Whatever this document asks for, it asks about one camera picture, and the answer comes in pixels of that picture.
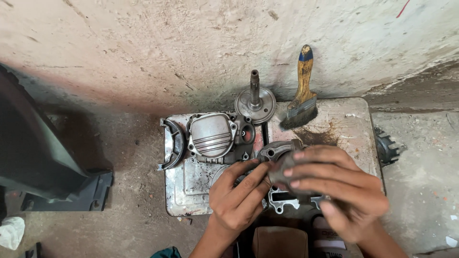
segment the concrete wall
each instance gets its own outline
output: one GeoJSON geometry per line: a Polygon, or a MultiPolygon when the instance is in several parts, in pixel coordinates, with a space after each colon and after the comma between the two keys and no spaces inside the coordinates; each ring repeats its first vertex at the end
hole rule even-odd
{"type": "Polygon", "coordinates": [[[412,0],[397,18],[405,4],[0,0],[0,62],[42,102],[164,114],[232,107],[251,69],[290,99],[309,44],[320,97],[362,95],[457,56],[459,1],[412,0]]]}

